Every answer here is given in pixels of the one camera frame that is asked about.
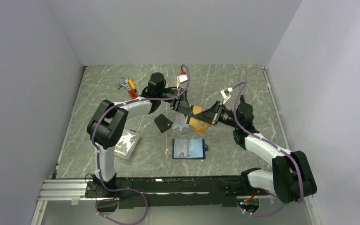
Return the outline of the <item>silver card stack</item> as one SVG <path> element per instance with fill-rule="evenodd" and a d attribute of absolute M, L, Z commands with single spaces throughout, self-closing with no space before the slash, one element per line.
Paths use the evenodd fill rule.
<path fill-rule="evenodd" d="M 187 122 L 186 116 L 179 113 L 176 115 L 171 129 L 181 132 L 184 128 L 189 128 L 189 125 L 186 122 Z"/>

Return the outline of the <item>black card stack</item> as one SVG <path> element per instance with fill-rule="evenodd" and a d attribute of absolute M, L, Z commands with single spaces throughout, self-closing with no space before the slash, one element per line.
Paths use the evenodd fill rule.
<path fill-rule="evenodd" d="M 164 133 L 172 128 L 173 122 L 165 117 L 163 114 L 158 115 L 154 119 L 154 123 L 156 124 L 157 128 L 161 133 Z"/>

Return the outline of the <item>blue leather card holder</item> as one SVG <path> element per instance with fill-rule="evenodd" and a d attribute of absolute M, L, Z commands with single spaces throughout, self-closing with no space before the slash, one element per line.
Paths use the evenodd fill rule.
<path fill-rule="evenodd" d="M 174 158 L 173 157 L 173 141 L 172 140 L 172 159 L 205 159 L 206 152 L 209 150 L 208 145 L 205 143 L 205 140 L 202 138 L 188 139 L 188 152 L 189 156 L 187 158 Z"/>

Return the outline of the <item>single silver card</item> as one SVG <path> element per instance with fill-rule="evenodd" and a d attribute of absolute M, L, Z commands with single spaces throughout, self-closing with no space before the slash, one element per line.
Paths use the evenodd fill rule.
<path fill-rule="evenodd" d="M 174 139 L 173 141 L 173 157 L 174 158 L 187 158 L 188 152 L 188 139 Z"/>

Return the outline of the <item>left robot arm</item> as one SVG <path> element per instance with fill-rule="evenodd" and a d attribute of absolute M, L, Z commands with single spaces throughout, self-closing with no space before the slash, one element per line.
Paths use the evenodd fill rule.
<path fill-rule="evenodd" d="M 114 165 L 114 147 L 119 142 L 128 119 L 155 112 L 161 102 L 181 100 L 188 87 L 167 87 L 162 73 L 153 73 L 148 85 L 135 99 L 114 103 L 103 100 L 87 126 L 87 133 L 95 148 L 96 170 L 93 180 L 105 197 L 116 190 L 117 173 Z"/>

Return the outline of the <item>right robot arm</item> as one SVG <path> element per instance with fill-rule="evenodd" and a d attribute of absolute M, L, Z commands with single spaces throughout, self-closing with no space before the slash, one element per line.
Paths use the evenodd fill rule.
<path fill-rule="evenodd" d="M 272 144 L 257 131 L 253 125 L 253 107 L 246 103 L 244 98 L 240 99 L 234 111 L 227 109 L 219 101 L 204 111 L 199 110 L 196 105 L 190 105 L 189 108 L 196 120 L 233 127 L 235 143 L 256 154 L 271 167 L 270 172 L 259 167 L 243 171 L 239 184 L 244 194 L 250 195 L 257 189 L 264 189 L 282 203 L 290 203 L 317 192 L 306 154 Z"/>

